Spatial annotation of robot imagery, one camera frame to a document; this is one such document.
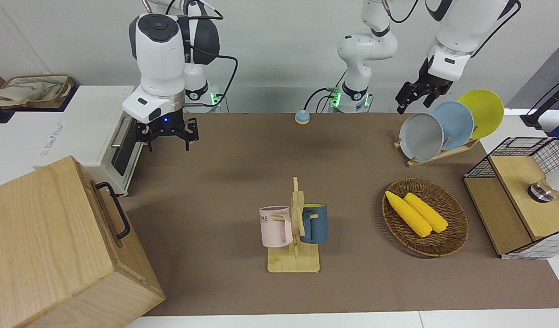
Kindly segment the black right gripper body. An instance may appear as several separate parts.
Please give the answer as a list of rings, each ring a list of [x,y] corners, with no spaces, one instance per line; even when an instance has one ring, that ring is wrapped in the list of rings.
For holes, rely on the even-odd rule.
[[[196,118],[185,119],[183,114],[166,114],[148,124],[136,122],[136,141],[145,143],[145,137],[154,141],[159,136],[176,136],[184,140],[184,134],[191,135],[191,143],[200,139]]]

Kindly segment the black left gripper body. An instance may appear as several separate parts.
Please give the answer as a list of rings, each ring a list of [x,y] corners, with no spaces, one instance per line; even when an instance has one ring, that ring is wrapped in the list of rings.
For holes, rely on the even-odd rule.
[[[434,57],[424,60],[419,69],[417,81],[405,82],[396,95],[396,99],[419,99],[423,96],[436,99],[446,95],[453,82],[429,73],[428,70],[432,67],[433,62]]]

